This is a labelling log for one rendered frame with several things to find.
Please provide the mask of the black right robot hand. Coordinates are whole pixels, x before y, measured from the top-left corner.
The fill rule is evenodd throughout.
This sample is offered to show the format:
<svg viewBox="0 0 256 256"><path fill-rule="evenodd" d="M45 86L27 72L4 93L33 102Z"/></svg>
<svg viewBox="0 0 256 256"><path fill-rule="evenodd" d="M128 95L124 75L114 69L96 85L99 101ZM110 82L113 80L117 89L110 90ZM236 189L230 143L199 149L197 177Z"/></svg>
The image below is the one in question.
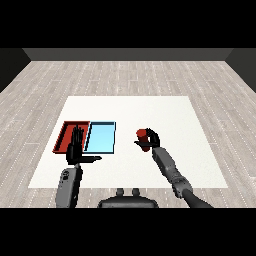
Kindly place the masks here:
<svg viewBox="0 0 256 256"><path fill-rule="evenodd" d="M160 138L156 132L154 132L150 128L146 128L146 133L148 136L148 142L139 142L138 140L135 141L135 144L139 145L141 148L144 146L156 148L160 146Z"/></svg>

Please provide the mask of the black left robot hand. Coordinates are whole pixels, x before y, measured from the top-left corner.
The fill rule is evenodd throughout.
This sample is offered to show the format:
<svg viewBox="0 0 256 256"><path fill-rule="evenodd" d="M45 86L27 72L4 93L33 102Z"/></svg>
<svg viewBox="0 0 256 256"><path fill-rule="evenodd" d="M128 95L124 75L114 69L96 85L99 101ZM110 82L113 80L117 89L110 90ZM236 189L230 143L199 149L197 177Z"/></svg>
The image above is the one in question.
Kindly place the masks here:
<svg viewBox="0 0 256 256"><path fill-rule="evenodd" d="M83 156L82 142L84 130L78 125L73 128L71 142L68 144L66 151L66 161L69 165L76 165L79 163L93 163L101 160L101 156Z"/></svg>

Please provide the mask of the small red can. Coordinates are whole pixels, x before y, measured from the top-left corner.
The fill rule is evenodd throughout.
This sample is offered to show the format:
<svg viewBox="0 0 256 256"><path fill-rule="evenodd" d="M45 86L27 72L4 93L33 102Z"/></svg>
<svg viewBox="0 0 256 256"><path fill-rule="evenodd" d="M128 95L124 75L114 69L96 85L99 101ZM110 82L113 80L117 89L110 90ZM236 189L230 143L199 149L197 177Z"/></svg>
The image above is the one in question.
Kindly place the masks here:
<svg viewBox="0 0 256 256"><path fill-rule="evenodd" d="M138 137L138 141L139 141L139 142L148 142L148 136L147 136L147 133L146 133L146 130L145 130L145 129L139 129L139 130L136 132L136 134L137 134L137 137ZM143 150L144 152L148 152L148 151L150 150L150 148L147 147L147 146L144 146L144 147L142 148L142 150Z"/></svg>

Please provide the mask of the red shallow open box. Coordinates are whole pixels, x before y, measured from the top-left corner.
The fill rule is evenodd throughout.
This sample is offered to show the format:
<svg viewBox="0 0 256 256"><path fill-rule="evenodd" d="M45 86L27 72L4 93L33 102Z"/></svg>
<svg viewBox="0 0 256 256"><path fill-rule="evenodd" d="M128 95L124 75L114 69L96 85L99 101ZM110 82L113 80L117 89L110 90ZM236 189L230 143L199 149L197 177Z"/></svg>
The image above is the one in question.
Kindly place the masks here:
<svg viewBox="0 0 256 256"><path fill-rule="evenodd" d="M55 154L65 154L68 144L71 142L72 132L75 127L83 130L82 145L85 145L85 139L89 128L89 121L65 121L62 125L55 146L52 150Z"/></svg>

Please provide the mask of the light blue shallow open box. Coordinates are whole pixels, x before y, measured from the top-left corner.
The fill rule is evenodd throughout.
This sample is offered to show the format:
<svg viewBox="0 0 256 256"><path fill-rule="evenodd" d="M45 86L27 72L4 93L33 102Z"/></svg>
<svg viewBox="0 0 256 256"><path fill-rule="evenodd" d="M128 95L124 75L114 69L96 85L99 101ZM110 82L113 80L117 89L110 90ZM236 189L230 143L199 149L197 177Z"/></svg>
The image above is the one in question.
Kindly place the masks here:
<svg viewBox="0 0 256 256"><path fill-rule="evenodd" d="M113 154L116 123L114 121L92 121L86 135L84 154Z"/></svg>

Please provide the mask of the dark grey robot body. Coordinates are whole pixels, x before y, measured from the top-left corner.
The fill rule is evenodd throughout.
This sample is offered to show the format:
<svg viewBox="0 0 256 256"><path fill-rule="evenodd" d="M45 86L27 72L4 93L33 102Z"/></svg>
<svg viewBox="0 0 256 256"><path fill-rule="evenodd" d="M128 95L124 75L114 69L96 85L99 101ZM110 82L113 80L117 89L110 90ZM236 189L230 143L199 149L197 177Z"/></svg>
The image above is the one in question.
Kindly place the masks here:
<svg viewBox="0 0 256 256"><path fill-rule="evenodd" d="M158 204L153 199L142 197L138 188L132 189L131 196L125 196L124 189L118 188L116 195L101 200L98 208L158 208Z"/></svg>

